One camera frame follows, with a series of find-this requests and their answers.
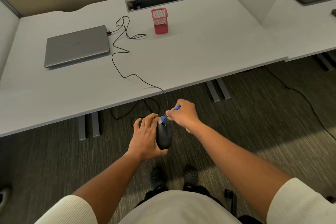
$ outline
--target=red pen holder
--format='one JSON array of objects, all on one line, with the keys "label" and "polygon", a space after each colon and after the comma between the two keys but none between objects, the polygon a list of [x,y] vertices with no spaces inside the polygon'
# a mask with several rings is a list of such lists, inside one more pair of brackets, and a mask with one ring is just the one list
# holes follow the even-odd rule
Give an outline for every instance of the red pen holder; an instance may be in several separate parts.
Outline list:
[{"label": "red pen holder", "polygon": [[154,20],[154,29],[157,35],[168,32],[168,13],[166,8],[159,8],[152,10],[152,17]]}]

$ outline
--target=white sleeve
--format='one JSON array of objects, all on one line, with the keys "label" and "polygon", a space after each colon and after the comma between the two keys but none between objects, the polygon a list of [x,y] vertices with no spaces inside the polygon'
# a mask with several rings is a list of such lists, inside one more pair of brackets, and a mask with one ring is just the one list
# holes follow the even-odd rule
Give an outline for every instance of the white sleeve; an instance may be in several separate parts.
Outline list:
[{"label": "white sleeve", "polygon": [[329,224],[336,221],[336,205],[297,178],[290,179],[275,194],[267,224]]},{"label": "white sleeve", "polygon": [[35,224],[97,224],[95,213],[84,199],[70,195],[63,197]]}]

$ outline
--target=floor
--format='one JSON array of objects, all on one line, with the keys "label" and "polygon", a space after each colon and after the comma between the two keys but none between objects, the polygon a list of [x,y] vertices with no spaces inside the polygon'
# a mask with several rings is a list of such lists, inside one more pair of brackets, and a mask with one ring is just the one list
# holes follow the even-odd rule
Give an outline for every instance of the floor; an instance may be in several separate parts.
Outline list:
[{"label": "floor", "polygon": [[[325,127],[336,136],[336,70],[325,72],[313,57],[267,66],[288,86],[301,90]],[[167,94],[194,102],[199,118],[225,137],[298,177],[322,195],[336,195],[336,141],[321,127],[304,98],[272,77],[265,68],[225,77],[229,100],[213,103],[205,83]],[[156,96],[165,106],[164,96]],[[116,116],[134,103],[113,109]],[[138,105],[115,121],[99,112],[102,136],[78,141],[76,119],[32,129],[0,140],[0,183],[13,193],[1,223],[34,223],[61,197],[71,194],[124,154],[132,136],[132,116],[148,114]],[[174,126],[174,142],[165,158],[147,161],[134,175],[111,223],[119,222],[150,189],[149,173],[160,164],[170,189],[181,189],[186,164],[199,170],[200,184],[224,204],[223,191],[233,189],[201,144]],[[255,216],[238,194],[238,215]]]}]

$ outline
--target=cleaning brush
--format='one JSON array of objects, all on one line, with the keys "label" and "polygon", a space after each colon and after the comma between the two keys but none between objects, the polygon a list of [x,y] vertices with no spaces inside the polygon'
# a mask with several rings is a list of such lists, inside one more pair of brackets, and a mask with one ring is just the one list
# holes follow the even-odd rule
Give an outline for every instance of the cleaning brush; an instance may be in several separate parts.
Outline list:
[{"label": "cleaning brush", "polygon": [[[174,108],[173,111],[176,111],[176,110],[180,109],[180,107],[181,107],[181,106],[178,105],[177,107]],[[165,115],[165,116],[161,116],[160,119],[159,119],[159,121],[158,121],[158,124],[164,123],[164,122],[165,122],[165,119],[166,119],[167,117],[168,117],[167,115]]]}]

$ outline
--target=black computer mouse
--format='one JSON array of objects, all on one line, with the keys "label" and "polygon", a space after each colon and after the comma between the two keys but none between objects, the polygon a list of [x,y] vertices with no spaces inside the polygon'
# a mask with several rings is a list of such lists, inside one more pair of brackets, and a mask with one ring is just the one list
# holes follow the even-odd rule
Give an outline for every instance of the black computer mouse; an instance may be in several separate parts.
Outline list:
[{"label": "black computer mouse", "polygon": [[157,124],[156,127],[156,143],[160,150],[166,150],[173,142],[173,125],[168,119],[164,123]]}]

